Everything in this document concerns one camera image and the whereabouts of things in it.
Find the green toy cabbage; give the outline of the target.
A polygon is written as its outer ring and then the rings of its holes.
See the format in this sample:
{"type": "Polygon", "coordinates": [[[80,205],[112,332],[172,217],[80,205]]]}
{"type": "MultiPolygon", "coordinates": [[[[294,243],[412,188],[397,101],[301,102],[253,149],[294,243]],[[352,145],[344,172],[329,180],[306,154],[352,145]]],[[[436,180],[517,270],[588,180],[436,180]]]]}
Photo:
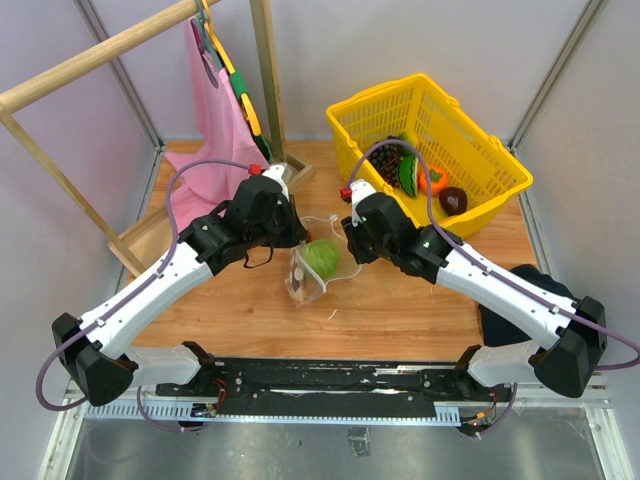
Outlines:
{"type": "Polygon", "coordinates": [[[302,257],[316,274],[327,279],[337,270],[341,253],[332,240],[322,238],[308,243],[302,250],[302,257]]]}

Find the dark brown toy chestnut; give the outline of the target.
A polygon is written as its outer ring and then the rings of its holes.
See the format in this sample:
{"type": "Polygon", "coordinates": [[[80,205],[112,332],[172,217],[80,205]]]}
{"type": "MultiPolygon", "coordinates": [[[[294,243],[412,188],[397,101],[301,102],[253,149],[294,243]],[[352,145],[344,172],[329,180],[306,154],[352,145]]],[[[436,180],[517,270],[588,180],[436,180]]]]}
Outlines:
{"type": "Polygon", "coordinates": [[[438,195],[439,203],[448,216],[464,214],[468,209],[468,196],[459,187],[446,187],[438,195]]]}

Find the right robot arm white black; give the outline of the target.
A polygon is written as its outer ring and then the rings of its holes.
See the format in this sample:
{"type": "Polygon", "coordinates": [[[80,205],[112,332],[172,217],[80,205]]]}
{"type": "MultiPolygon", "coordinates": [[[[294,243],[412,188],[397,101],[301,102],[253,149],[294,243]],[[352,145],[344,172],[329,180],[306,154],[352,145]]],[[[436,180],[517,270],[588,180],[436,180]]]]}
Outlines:
{"type": "Polygon", "coordinates": [[[460,397],[474,400],[489,387],[533,381],[568,398],[583,394],[606,348],[598,331],[605,324],[600,302],[544,290],[448,231],[416,227],[394,198],[365,181],[341,195],[352,208],[342,226],[357,263],[388,260],[408,276],[472,298],[526,333],[524,342],[468,348],[452,377],[460,397]]]}

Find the toy papaya slice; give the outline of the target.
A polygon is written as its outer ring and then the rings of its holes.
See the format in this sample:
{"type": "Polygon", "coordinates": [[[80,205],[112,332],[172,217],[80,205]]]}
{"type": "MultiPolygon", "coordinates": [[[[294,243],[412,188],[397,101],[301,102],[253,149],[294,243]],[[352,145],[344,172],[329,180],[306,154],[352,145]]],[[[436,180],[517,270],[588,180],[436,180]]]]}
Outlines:
{"type": "Polygon", "coordinates": [[[321,286],[315,280],[293,279],[291,284],[291,298],[298,306],[305,306],[314,302],[322,295],[321,286]]]}

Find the clear polka dot zip bag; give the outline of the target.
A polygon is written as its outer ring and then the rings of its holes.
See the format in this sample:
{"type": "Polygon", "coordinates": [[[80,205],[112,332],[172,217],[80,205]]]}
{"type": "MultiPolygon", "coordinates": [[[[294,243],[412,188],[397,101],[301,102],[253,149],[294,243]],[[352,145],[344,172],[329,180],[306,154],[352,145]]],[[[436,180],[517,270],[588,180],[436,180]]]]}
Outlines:
{"type": "Polygon", "coordinates": [[[320,296],[322,297],[329,290],[331,283],[348,281],[360,274],[362,266],[355,262],[353,256],[347,249],[347,239],[342,231],[340,220],[338,219],[335,223],[331,223],[329,221],[331,215],[332,214],[328,217],[308,215],[301,218],[301,223],[308,231],[309,237],[305,242],[291,249],[289,271],[285,278],[285,285],[290,297],[293,279],[298,281],[302,281],[303,279],[315,280],[322,288],[323,293],[320,296]],[[302,257],[302,250],[308,243],[322,238],[332,240],[338,246],[341,253],[337,270],[327,279],[322,279],[316,274],[302,257]]]}

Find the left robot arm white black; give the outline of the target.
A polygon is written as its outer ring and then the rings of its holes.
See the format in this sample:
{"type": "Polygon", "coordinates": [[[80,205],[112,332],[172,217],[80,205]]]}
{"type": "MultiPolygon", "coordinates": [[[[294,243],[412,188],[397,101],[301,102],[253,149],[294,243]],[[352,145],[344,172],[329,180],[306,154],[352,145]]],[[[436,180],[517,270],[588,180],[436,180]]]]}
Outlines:
{"type": "Polygon", "coordinates": [[[63,313],[53,322],[55,356],[91,405],[154,383],[178,384],[195,396],[212,388],[214,371],[195,343],[151,349],[131,344],[186,293],[246,261],[251,249],[288,249],[306,239],[283,172],[278,164],[250,175],[231,200],[193,220],[176,244],[114,297],[79,318],[63,313]]]}

